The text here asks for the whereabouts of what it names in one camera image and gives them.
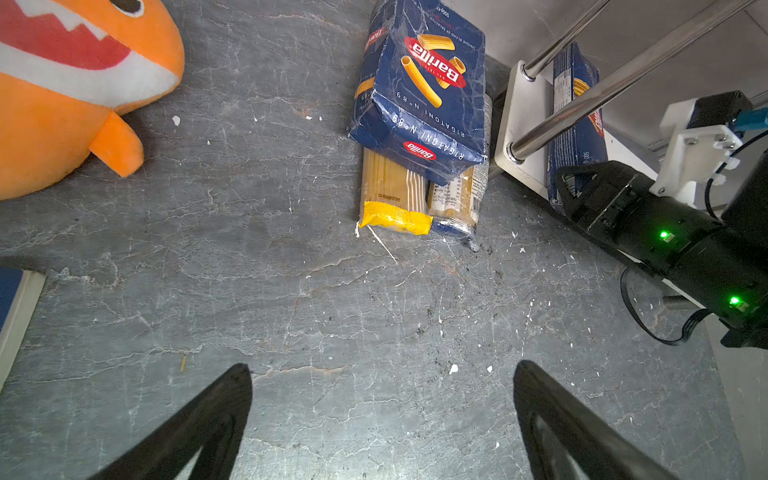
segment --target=black cable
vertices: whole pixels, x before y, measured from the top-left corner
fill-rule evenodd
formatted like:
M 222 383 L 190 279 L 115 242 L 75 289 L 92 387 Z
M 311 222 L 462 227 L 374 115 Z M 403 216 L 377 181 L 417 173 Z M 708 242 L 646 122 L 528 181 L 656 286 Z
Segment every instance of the black cable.
M 761 134 L 755 135 L 754 137 L 750 138 L 744 145 L 742 145 L 741 147 L 738 147 L 736 150 L 734 150 L 733 153 L 730 156 L 733 157 L 735 155 L 740 154 L 745 148 L 749 147 L 751 144 L 755 143 L 760 138 L 763 138 L 766 135 L 768 135 L 768 130 L 764 131 Z M 717 175 L 718 173 L 723 171 L 723 169 L 725 168 L 726 165 L 728 165 L 728 163 L 727 162 L 723 162 L 723 164 L 720 165 L 717 168 L 717 170 L 715 170 L 715 174 Z M 713 182 L 714 182 L 713 178 L 710 178 L 709 180 L 707 180 L 707 186 L 704 188 L 704 206 L 707 208 L 707 212 L 709 212 L 709 214 L 713 218 L 717 218 L 717 215 L 715 215 L 714 210 L 712 210 L 712 204 L 710 203 L 710 190 L 712 190 L 712 183 Z
M 683 324 L 683 332 L 682 335 L 680 335 L 680 338 L 677 340 L 665 340 L 660 339 L 659 337 L 655 336 L 653 332 L 651 332 L 648 327 L 645 326 L 645 323 L 643 323 L 643 320 L 640 319 L 640 316 L 637 314 L 637 311 L 632 306 L 632 302 L 629 298 L 629 293 L 627 292 L 627 272 L 629 272 L 629 268 L 625 268 L 624 272 L 621 274 L 621 280 L 619 281 L 619 285 L 621 286 L 621 299 L 624 301 L 624 306 L 627 307 L 627 310 L 629 311 L 629 314 L 632 315 L 632 318 L 634 318 L 634 321 L 637 322 L 637 324 L 640 326 L 641 329 L 645 330 L 645 333 L 653 337 L 654 340 L 658 342 L 662 342 L 664 345 L 680 345 L 681 343 L 685 343 L 688 341 L 690 336 L 694 333 L 694 329 L 696 328 L 696 325 L 698 325 L 701 320 L 707 317 L 710 312 L 709 310 L 703 308 L 701 310 L 697 310 L 693 313 L 693 315 L 689 316 L 688 319 Z

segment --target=white teeth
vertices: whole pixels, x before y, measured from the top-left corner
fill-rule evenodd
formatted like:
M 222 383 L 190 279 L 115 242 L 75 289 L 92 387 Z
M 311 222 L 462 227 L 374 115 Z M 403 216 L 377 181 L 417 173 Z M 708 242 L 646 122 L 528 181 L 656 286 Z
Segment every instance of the white teeth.
M 96 38 L 101 40 L 106 37 L 107 34 L 96 25 L 93 25 L 89 21 L 82 18 L 80 15 L 73 11 L 62 7 L 58 3 L 51 0 L 15 0 L 16 5 L 24 12 L 24 15 L 28 17 L 37 17 L 39 15 L 45 15 L 52 13 L 56 15 L 56 18 L 61 22 L 67 31 L 72 31 L 77 28 L 78 25 L 84 24 L 85 27 L 94 34 Z

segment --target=plush toy mouth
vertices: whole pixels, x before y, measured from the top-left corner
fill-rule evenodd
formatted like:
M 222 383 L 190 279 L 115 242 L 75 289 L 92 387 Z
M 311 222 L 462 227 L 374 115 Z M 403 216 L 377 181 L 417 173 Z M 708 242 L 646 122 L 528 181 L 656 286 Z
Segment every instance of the plush toy mouth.
M 131 50 L 51 0 L 0 0 L 0 43 L 86 70 L 104 70 Z

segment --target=red mouth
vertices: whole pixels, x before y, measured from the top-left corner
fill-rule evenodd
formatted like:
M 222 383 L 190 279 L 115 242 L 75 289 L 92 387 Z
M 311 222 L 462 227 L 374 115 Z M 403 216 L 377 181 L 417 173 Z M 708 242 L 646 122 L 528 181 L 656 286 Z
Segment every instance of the red mouth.
M 131 53 L 110 36 L 99 40 L 83 24 L 67 31 L 51 13 L 28 17 L 15 0 L 0 0 L 0 42 L 86 70 L 114 67 Z

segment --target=blue box with white edge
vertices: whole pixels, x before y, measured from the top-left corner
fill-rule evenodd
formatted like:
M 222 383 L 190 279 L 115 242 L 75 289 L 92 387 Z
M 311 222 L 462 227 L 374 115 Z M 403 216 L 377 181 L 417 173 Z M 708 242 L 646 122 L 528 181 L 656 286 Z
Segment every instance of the blue box with white edge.
M 446 185 L 488 157 L 485 35 L 437 0 L 373 9 L 349 136 Z
M 600 81 L 600 72 L 581 54 L 575 42 L 554 57 L 552 66 L 554 111 L 560 110 Z M 603 114 L 602 110 L 597 110 L 549 142 L 547 192 L 550 205 L 564 213 L 563 202 L 555 184 L 558 168 L 607 161 Z M 569 177 L 565 179 L 565 184 L 571 195 L 578 197 L 589 180 L 589 177 Z

